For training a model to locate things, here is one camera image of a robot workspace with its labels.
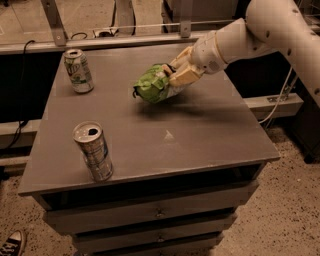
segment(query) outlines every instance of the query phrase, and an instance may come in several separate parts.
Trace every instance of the concrete floor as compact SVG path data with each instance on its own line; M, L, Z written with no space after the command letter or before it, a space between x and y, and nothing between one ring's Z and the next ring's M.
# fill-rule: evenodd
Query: concrete floor
M62 6L61 15L68 34L107 27L109 21L105 20L110 20L108 17L112 13L112 8L108 7L110 2L57 1ZM134 1L137 21L145 24L160 22L159 2ZM52 40L43 21L40 1L13 0L12 4L15 9L0 7L0 46L25 43L30 39ZM15 14L19 13L22 17L32 6L36 11L28 15L38 17L40 25L32 22L26 24L23 18L18 22ZM81 15L86 15L85 25L83 21L79 22ZM35 27L40 32L30 32ZM229 230L224 231L225 238L209 252L177 255L320 255L320 162L305 164L299 148L281 127L272 127L267 133L279 150L281 159L269 163L262 171L258 177L259 188L246 205L238 208L238 218ZM11 231L23 229L28 235L25 256L73 255L75 249L71 239L58 235L42 220L44 210L32 198L17 195L20 179L20 176L11 177L0 185L0 243Z
M179 256L320 255L320 162L305 164L299 148L281 127L268 135L281 155L258 177L259 188L237 209L238 218L211 251ZM73 255L69 237L60 236L42 220L43 209L19 197L21 177L1 183L0 241L15 229L28 235L25 256Z

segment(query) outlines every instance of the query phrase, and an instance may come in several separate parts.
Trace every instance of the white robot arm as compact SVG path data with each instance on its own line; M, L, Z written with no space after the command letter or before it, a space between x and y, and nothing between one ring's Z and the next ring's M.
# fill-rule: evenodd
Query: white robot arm
M187 85L236 60L279 51L320 106L320 38L293 0L251 0L246 16L209 32L177 56L170 63L176 69L170 85Z

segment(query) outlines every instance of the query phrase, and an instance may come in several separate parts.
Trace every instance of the drawer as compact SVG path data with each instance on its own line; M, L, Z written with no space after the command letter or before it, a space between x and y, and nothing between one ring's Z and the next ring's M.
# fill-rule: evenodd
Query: drawer
M106 256L169 256L179 252L190 252L198 249L211 249L218 245L223 235L209 233L183 239L176 239L164 243L148 244L130 248L93 253L91 255Z
M163 243L168 240L228 229L236 214L209 212L136 224L105 232L90 232L74 237L74 246L82 253L93 253L141 244Z
M44 220L61 234L77 234L237 207L244 204L257 187L257 181L252 181L162 195L154 198L154 201L146 196L142 201L99 204L47 212Z

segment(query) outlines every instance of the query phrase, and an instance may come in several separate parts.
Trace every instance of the can lid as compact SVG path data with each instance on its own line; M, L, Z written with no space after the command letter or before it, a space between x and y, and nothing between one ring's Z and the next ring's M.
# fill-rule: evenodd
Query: can lid
M73 139L77 142L86 143L99 138L102 127L97 122L87 121L78 124L73 130Z
M63 53L63 55L67 58L78 58L82 55L82 51L80 49L70 49Z

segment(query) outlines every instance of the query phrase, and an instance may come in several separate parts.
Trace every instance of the gray table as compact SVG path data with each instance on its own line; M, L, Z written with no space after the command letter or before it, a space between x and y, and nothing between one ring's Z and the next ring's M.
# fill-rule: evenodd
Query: gray table
M19 194L33 196L48 224L72 235L79 250L165 255L186 243L213 246L263 166L279 158L224 72L156 105L132 97L146 69L186 46L88 51L95 88L84 95L60 63ZM91 180L72 139L87 120L103 126L114 165L103 183Z

